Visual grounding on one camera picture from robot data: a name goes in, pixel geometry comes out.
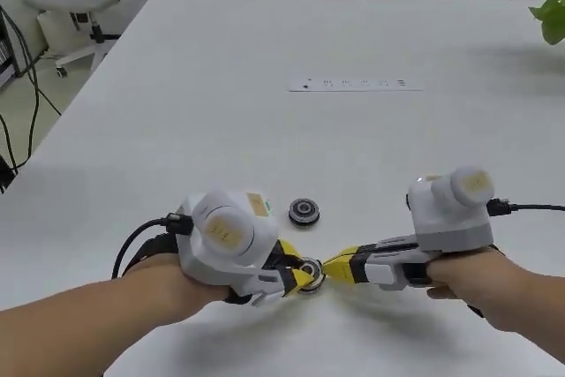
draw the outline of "white table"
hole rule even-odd
[[[149,2],[0,200],[0,309],[107,278],[133,229],[214,187],[262,189],[281,237],[322,259],[410,233],[409,182],[460,164],[486,167],[513,201],[562,203],[565,59],[542,41],[527,10],[537,3]],[[287,92],[297,76],[426,90]],[[322,211],[309,232],[285,219],[302,196]],[[565,275],[565,215],[493,226],[510,257]],[[329,284],[263,310],[211,305],[155,331],[108,376],[308,374],[563,371],[460,302]]]

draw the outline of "black cord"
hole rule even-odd
[[[166,218],[159,218],[158,220],[151,220],[145,224],[138,227],[124,242],[120,252],[117,253],[116,261],[114,262],[114,268],[112,269],[112,280],[117,279],[120,274],[120,267],[122,265],[122,260],[124,260],[125,253],[132,245],[133,241],[145,230],[155,227],[157,225],[167,225],[168,220]]]
[[[565,211],[565,207],[560,205],[510,205],[510,209],[512,212],[514,211],[521,211],[525,209],[536,209],[536,210],[546,210],[546,211]]]
[[[51,105],[51,108],[53,108],[53,110],[56,112],[57,115],[61,116],[61,111],[59,109],[57,109],[57,107],[53,104],[53,102],[47,97],[47,95],[45,95],[43,93],[43,90],[39,89],[39,93],[41,96],[43,96],[43,99],[45,99],[47,101],[47,103],[49,105]]]
[[[539,205],[539,204],[529,204],[529,205],[517,205],[515,203],[510,203],[506,199],[494,198],[489,200],[486,204],[486,210],[490,216],[501,216],[510,215],[516,211],[524,210],[545,210],[545,211],[564,211],[565,207],[561,205]]]
[[[8,145],[8,154],[10,155],[10,161],[13,168],[13,171],[16,175],[18,175],[18,165],[16,164],[16,158],[14,157],[14,151],[11,147],[11,139],[10,139],[10,132],[8,132],[8,124],[6,123],[2,114],[0,114],[0,121],[2,122],[2,127],[4,128],[4,134],[6,136],[6,144]]]
[[[22,34],[21,30],[19,29],[18,25],[14,22],[14,20],[10,17],[8,12],[0,5],[0,14],[3,14],[8,24],[10,24],[11,29],[14,31],[16,36],[18,37],[19,46],[22,49],[24,62],[26,65],[26,74],[29,78],[29,81],[34,86],[34,94],[35,94],[35,105],[34,105],[34,113],[32,115],[32,121],[29,126],[29,135],[28,135],[28,142],[27,142],[27,158],[20,164],[15,165],[14,163],[14,172],[18,174],[18,169],[26,165],[29,158],[32,156],[33,147],[34,147],[34,132],[35,132],[35,123],[37,121],[37,115],[39,113],[40,107],[40,95],[48,102],[49,106],[53,108],[53,110],[61,116],[61,111],[53,104],[53,102],[48,98],[48,96],[43,93],[43,91],[39,88],[39,82],[37,79],[37,69],[35,68],[34,58],[32,57],[31,51],[29,50],[29,46],[27,45],[26,38]]]
[[[14,31],[14,33],[18,36],[19,46],[23,51],[24,62],[26,64],[27,77],[34,86],[34,91],[35,91],[34,114],[32,115],[32,121],[29,126],[29,135],[27,141],[27,158],[24,161],[24,163],[26,163],[32,155],[33,145],[34,145],[35,121],[37,119],[37,113],[39,112],[40,95],[39,95],[39,87],[37,85],[37,70],[35,69],[34,60],[29,51],[29,47],[27,46],[26,39],[24,38],[24,35],[21,33],[19,27],[16,25],[14,20],[10,17],[10,15],[8,15],[8,12],[2,6],[0,6],[0,12],[4,15],[6,21],[8,21],[8,24],[10,24],[11,29]]]

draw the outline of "human arm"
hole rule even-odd
[[[462,299],[565,363],[565,278],[532,273],[495,250],[436,260],[428,274],[431,298]]]
[[[153,329],[226,296],[185,277],[176,255],[157,255],[120,279],[0,312],[0,375],[99,377]]]

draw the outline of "power strip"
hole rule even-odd
[[[407,92],[424,90],[405,79],[294,79],[290,92]]]

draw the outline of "hand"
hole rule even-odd
[[[184,275],[174,253],[143,260],[123,278],[155,300],[161,325],[186,320],[210,302],[228,297],[227,287],[207,286]]]
[[[527,296],[533,276],[494,249],[432,261],[427,273],[435,286],[427,292],[430,298],[461,299],[503,331],[514,331],[509,312]]]

